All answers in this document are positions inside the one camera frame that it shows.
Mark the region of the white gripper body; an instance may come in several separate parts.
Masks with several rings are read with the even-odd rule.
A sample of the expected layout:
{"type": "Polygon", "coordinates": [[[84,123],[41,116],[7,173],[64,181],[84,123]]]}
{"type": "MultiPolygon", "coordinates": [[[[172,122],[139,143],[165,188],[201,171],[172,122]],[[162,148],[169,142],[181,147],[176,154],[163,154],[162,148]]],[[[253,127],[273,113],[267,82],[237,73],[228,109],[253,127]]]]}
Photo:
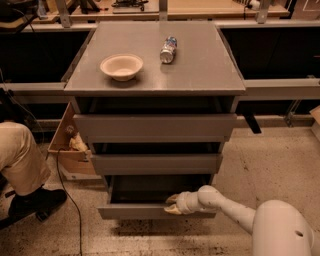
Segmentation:
{"type": "Polygon", "coordinates": [[[176,199],[176,207],[182,214],[192,214],[198,212],[201,204],[196,192],[182,192],[176,199]]]}

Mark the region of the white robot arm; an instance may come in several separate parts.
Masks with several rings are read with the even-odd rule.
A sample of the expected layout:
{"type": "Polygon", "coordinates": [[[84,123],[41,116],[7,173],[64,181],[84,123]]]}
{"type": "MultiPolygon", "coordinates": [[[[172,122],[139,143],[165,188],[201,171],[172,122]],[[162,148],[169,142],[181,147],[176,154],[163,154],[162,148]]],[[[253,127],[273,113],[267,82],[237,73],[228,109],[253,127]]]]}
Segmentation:
{"type": "Polygon", "coordinates": [[[170,196],[164,210],[188,215],[220,210],[252,236],[253,256],[320,256],[320,238],[292,205],[269,200],[256,210],[232,201],[212,186],[170,196]]]}

